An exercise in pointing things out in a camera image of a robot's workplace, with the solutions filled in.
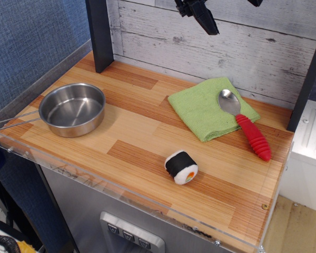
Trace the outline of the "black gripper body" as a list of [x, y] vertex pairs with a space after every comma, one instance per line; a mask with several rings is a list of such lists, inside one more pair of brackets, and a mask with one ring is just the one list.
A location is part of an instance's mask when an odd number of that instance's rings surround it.
[[200, 17], [208, 10], [205, 6], [205, 1], [200, 0], [175, 0], [176, 8], [182, 17], [193, 16]]

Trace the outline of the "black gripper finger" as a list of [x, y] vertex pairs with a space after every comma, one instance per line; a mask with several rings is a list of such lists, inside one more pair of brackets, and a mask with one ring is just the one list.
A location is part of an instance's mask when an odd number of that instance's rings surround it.
[[205, 2], [190, 3], [190, 10], [193, 17], [208, 35], [218, 35], [219, 30], [211, 11], [206, 7]]
[[248, 0], [253, 6], [260, 6], [263, 0]]

